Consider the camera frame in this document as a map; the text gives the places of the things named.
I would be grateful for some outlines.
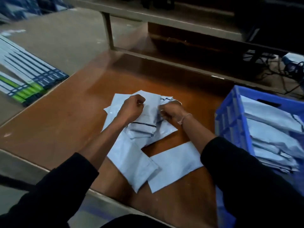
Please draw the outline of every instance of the wooden table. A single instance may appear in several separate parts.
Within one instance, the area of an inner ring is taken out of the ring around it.
[[[0,128],[0,148],[46,169],[79,151],[102,129],[115,93],[138,90],[173,96],[208,129],[233,87],[227,80],[163,63],[107,51]],[[146,147],[152,156],[188,141],[178,131]],[[151,193],[136,194],[108,159],[92,189],[176,227],[215,227],[215,187],[205,167]]]

